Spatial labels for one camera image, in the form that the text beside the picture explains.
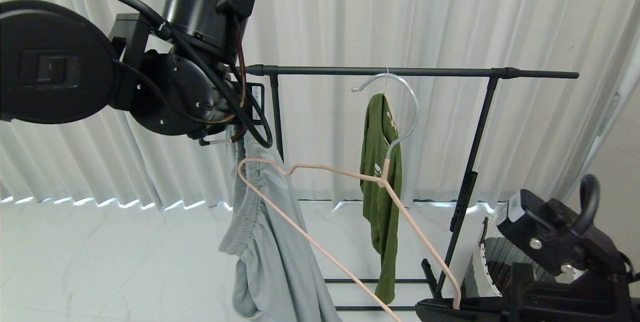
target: green garment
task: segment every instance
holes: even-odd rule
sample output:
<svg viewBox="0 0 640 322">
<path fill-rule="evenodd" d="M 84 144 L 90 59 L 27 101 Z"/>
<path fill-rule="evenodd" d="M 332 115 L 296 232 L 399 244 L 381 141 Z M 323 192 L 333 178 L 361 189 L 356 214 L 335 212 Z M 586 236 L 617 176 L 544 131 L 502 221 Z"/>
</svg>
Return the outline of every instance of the green garment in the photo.
<svg viewBox="0 0 640 322">
<path fill-rule="evenodd" d="M 360 172 L 369 176 L 381 176 L 389 142 L 398 138 L 398 130 L 393 122 L 389 103 L 384 94 L 371 97 L 366 108 L 364 138 Z M 391 152 L 387 181 L 395 194 L 400 197 L 402 190 L 402 159 L 400 145 Z M 381 272 L 375 288 L 375 295 L 386 304 L 396 297 L 396 254 L 398 253 L 398 207 L 387 190 L 377 183 L 360 181 L 364 194 L 362 215 L 371 224 L 371 242 L 380 254 Z"/>
</svg>

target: gray pants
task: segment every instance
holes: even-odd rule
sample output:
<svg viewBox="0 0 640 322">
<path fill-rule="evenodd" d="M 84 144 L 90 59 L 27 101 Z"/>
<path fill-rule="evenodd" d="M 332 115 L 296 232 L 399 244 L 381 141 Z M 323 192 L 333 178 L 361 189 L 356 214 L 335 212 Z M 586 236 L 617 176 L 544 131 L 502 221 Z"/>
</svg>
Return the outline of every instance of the gray pants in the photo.
<svg viewBox="0 0 640 322">
<path fill-rule="evenodd" d="M 248 133 L 235 144 L 235 157 L 236 162 L 256 157 L 282 165 L 274 147 L 263 148 Z M 290 177 L 267 163 L 245 167 L 247 179 L 307 230 Z M 231 300 L 236 312 L 256 322 L 340 322 L 306 238 L 237 174 L 233 194 L 233 220 L 219 250 L 240 257 Z"/>
</svg>

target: screw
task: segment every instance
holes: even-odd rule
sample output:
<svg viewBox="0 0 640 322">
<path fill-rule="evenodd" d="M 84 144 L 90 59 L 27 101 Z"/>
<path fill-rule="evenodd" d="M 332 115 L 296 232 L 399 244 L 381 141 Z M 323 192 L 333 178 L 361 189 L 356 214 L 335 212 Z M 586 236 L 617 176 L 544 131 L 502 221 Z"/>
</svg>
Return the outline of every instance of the screw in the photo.
<svg viewBox="0 0 640 322">
<path fill-rule="evenodd" d="M 528 245 L 531 246 L 531 248 L 534 250 L 539 250 L 542 248 L 542 242 L 540 242 L 540 240 L 538 240 L 537 238 L 532 238 L 528 242 Z"/>
<path fill-rule="evenodd" d="M 560 266 L 560 271 L 562 271 L 563 274 L 573 274 L 574 267 L 572 265 L 569 265 L 569 263 L 565 263 L 564 265 Z"/>
</svg>

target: vertical blind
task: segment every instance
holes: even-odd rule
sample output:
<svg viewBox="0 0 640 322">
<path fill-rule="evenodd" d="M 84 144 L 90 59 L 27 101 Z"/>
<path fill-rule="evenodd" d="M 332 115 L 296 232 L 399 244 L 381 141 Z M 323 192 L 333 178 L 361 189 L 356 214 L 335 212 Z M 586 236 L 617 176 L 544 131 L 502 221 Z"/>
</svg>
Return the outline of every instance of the vertical blind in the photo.
<svg viewBox="0 0 640 322">
<path fill-rule="evenodd" d="M 114 0 L 47 0 L 75 10 L 109 33 Z M 164 0 L 142 0 L 158 11 Z M 494 202 L 519 188 L 564 197 L 588 159 L 599 124 L 618 92 L 618 108 L 640 72 L 640 0 L 256 0 L 243 40 L 247 63 L 388 67 L 504 67 L 579 71 L 578 80 L 500 81 L 480 145 L 472 201 Z M 152 40 L 148 48 L 167 51 Z M 622 73 L 613 73 L 625 69 Z M 395 81 L 366 92 L 364 77 L 282 76 L 287 162 L 358 170 L 364 115 L 385 92 L 400 130 L 416 111 Z M 418 129 L 402 145 L 403 200 L 458 195 L 487 87 L 480 78 L 409 78 Z M 265 78 L 251 81 L 267 83 Z M 272 107 L 267 117 L 273 121 Z M 200 147 L 160 136 L 110 108 L 59 126 L 0 124 L 2 198 L 53 199 L 160 208 L 229 199 L 233 160 L 224 145 Z M 297 172 L 304 199 L 358 199 L 357 181 Z"/>
</svg>

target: black clothing rack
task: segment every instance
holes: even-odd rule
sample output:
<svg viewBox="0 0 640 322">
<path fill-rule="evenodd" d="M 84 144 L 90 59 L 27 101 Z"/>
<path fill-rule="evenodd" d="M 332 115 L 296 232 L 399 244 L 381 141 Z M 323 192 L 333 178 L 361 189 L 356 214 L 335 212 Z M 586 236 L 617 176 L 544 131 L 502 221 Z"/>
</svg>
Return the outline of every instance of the black clothing rack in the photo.
<svg viewBox="0 0 640 322">
<path fill-rule="evenodd" d="M 398 76 L 449 76 L 449 77 L 485 77 L 489 78 L 484 102 L 480 110 L 480 118 L 478 118 L 471 151 L 466 162 L 462 184 L 455 204 L 453 217 L 449 230 L 452 232 L 451 239 L 446 249 L 445 263 L 447 266 L 451 263 L 454 249 L 458 242 L 462 222 L 465 219 L 465 212 L 469 206 L 471 194 L 478 178 L 478 173 L 473 171 L 478 148 L 482 140 L 482 134 L 485 130 L 487 117 L 489 116 L 489 108 L 491 107 L 494 92 L 498 87 L 499 79 L 512 78 L 562 78 L 577 79 L 578 72 L 567 71 L 538 71 L 538 70 L 520 70 L 514 67 L 499 67 L 493 69 L 429 69 L 416 67 L 311 67 L 311 66 L 278 66 L 278 65 L 251 65 L 246 68 L 248 74 L 254 76 L 269 76 L 271 87 L 271 99 L 273 104 L 273 115 L 275 122 L 276 146 L 279 155 L 284 160 L 284 150 L 282 147 L 282 120 L 280 109 L 279 94 L 279 75 L 350 75 L 350 76 L 370 76 L 384 72 L 390 72 Z M 425 273 L 425 279 L 397 279 L 396 283 L 427 283 L 431 294 L 435 298 L 442 297 L 442 288 L 444 285 L 445 274 L 440 273 L 436 283 L 434 273 L 426 259 L 422 261 L 422 269 Z M 353 283 L 350 279 L 325 279 L 325 283 Z M 377 279 L 362 280 L 363 283 L 377 283 Z M 390 306 L 396 311 L 413 311 L 414 306 Z M 382 311 L 377 306 L 336 306 L 338 311 Z"/>
</svg>

